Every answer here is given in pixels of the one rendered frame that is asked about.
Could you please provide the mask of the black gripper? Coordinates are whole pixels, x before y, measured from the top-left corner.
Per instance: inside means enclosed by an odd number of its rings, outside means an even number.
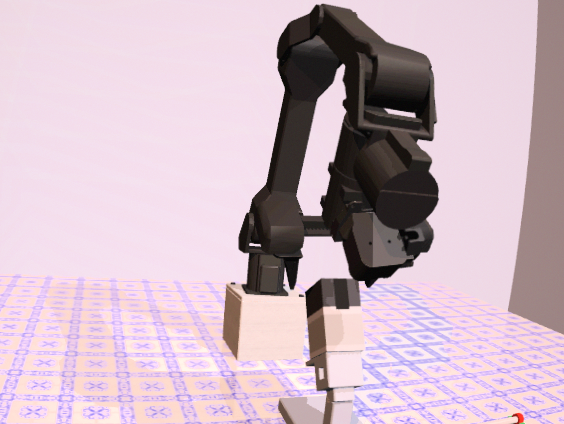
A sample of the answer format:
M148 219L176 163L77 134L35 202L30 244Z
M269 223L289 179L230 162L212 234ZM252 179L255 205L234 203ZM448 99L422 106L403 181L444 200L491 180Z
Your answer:
M294 290L297 282L299 259L304 237L331 237L335 218L352 201L362 201L362 209L371 209L367 198L355 179L341 173L334 162L329 161L330 181L326 195L321 196L321 216L299 215L295 202L263 201L255 211L255 226L263 252L283 258L288 284ZM424 243L420 253L427 253L434 240L434 229L425 219L408 228L420 228Z

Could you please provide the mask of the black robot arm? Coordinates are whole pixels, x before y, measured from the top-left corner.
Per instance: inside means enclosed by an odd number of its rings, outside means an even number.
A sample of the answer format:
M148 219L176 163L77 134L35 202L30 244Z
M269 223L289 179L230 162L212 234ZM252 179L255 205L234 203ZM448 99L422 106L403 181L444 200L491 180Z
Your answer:
M352 201L335 218L330 235L342 242L350 276L390 278L414 266L424 236L422 223L435 210L438 184L432 159L417 141L434 140L434 74L422 53L383 40L352 9L316 4L289 22L276 51L285 87L266 185L252 198L238 250L248 254L245 294L288 296L283 258L262 251L254 218L263 201L295 202L316 102L344 65L347 111L334 159L355 179L371 209ZM388 114L384 109L415 113Z

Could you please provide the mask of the white pin with red cap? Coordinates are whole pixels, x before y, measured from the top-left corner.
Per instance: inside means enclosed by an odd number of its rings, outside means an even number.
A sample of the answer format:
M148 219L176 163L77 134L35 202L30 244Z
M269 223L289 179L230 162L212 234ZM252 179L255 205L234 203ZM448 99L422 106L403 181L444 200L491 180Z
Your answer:
M499 420L491 420L489 422L476 423L476 424L519 424L524 421L523 414L514 413L512 417L507 417Z

